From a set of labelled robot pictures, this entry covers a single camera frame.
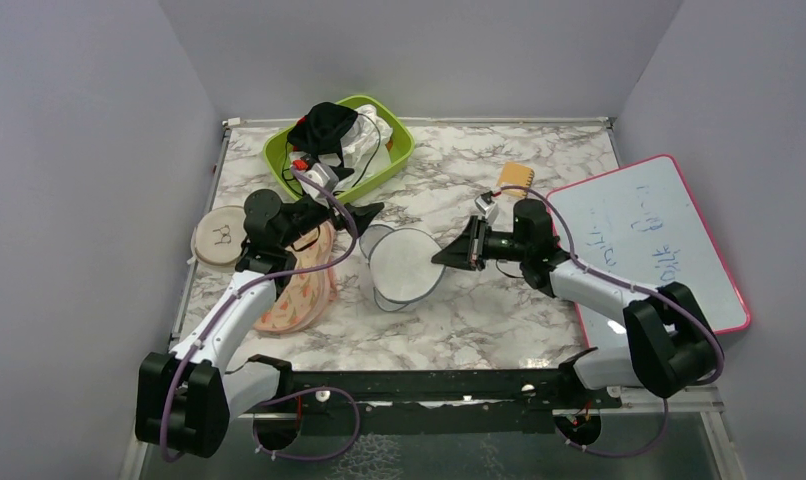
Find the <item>white mesh laundry bag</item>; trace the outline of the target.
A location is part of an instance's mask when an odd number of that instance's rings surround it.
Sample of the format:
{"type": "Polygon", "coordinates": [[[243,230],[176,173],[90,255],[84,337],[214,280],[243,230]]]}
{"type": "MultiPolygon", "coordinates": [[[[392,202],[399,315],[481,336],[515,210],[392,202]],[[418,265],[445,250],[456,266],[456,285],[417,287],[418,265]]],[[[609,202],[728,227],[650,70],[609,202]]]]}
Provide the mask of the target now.
{"type": "Polygon", "coordinates": [[[446,271],[432,262],[439,243],[416,228],[371,225],[359,248],[367,261],[372,300],[383,312],[413,309],[436,290],[446,271]]]}

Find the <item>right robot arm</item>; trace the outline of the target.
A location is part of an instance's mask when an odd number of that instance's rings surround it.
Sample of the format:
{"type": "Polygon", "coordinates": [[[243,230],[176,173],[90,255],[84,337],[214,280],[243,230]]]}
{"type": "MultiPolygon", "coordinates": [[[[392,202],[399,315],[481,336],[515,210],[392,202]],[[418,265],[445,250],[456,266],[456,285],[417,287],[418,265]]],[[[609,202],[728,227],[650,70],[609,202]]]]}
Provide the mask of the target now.
{"type": "Polygon", "coordinates": [[[639,387],[659,398],[722,371],[724,354],[691,290],[672,282],[654,287],[598,273],[562,249],[553,219],[540,201],[513,208],[512,229],[493,229],[483,216],[470,217],[462,233],[432,256],[432,263],[476,271],[489,261],[517,263],[523,280],[551,298],[574,302],[626,330],[624,347],[591,347],[560,365],[558,398],[579,407],[596,390],[639,387]]]}

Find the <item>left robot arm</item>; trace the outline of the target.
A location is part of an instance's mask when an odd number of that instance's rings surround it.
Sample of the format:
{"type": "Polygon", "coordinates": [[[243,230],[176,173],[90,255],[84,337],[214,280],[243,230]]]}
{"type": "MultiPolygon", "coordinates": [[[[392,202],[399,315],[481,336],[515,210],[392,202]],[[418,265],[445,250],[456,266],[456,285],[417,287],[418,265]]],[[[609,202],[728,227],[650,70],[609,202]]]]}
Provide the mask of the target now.
{"type": "Polygon", "coordinates": [[[324,224],[347,230],[357,241],[385,207],[382,202],[354,206],[328,192],[322,195],[321,202],[304,197],[286,203],[270,189],[251,193],[243,206],[246,236],[226,291],[184,340],[142,361],[135,436],[158,446],[164,461],[209,458],[238,416],[257,405],[281,410],[295,398],[292,366],[285,360],[254,355],[233,372],[227,367],[291,281],[344,260],[300,268],[291,246],[324,224]]]}

